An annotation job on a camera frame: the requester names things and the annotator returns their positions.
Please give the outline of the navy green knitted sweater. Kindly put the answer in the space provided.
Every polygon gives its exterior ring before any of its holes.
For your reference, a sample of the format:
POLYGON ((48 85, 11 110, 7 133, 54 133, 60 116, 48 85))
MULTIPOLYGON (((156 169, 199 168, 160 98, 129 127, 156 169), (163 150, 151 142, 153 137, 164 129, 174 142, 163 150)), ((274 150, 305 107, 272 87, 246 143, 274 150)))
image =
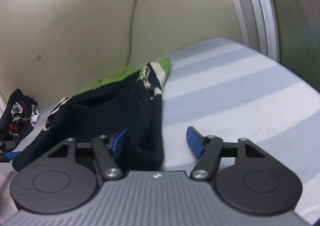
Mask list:
POLYGON ((126 131, 117 164, 123 170, 158 170, 164 160, 162 88, 170 73, 166 57, 96 82, 92 89, 61 99, 45 128, 12 161, 20 171, 66 138, 78 143, 126 131))

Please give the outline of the black printed garment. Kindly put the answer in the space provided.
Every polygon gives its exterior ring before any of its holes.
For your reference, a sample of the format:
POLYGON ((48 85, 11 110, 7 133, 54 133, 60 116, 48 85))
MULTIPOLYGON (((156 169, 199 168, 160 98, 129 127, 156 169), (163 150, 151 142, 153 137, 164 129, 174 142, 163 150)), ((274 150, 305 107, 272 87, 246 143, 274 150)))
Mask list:
POLYGON ((1 141, 17 141, 28 136, 33 131, 31 119, 39 114, 37 107, 35 100, 16 89, 1 116, 1 141))

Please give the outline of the blue white striped bedsheet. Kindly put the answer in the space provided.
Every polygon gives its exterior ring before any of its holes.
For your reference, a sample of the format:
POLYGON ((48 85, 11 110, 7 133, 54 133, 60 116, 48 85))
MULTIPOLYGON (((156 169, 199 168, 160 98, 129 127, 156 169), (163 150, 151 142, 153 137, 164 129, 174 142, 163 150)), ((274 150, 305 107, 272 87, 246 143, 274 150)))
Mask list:
POLYGON ((108 136, 66 138, 11 173, 5 225, 319 225, 319 93, 228 39, 167 57, 162 166, 123 170, 108 136))

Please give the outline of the small wall sticker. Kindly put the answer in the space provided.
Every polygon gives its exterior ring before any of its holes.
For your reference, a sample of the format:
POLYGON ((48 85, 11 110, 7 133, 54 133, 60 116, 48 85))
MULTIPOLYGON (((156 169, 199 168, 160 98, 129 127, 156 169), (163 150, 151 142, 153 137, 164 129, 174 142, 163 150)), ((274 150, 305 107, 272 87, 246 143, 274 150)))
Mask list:
POLYGON ((41 54, 38 54, 34 59, 33 61, 34 62, 41 62, 43 60, 43 57, 44 57, 44 53, 41 53, 41 54))

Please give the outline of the aluminium window frame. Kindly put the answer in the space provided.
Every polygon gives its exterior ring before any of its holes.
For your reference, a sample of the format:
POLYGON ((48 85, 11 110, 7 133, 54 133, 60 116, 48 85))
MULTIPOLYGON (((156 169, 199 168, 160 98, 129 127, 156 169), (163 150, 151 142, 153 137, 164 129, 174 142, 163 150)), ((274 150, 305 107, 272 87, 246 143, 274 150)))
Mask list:
POLYGON ((280 62, 279 34, 273 0, 232 0, 242 43, 280 62))

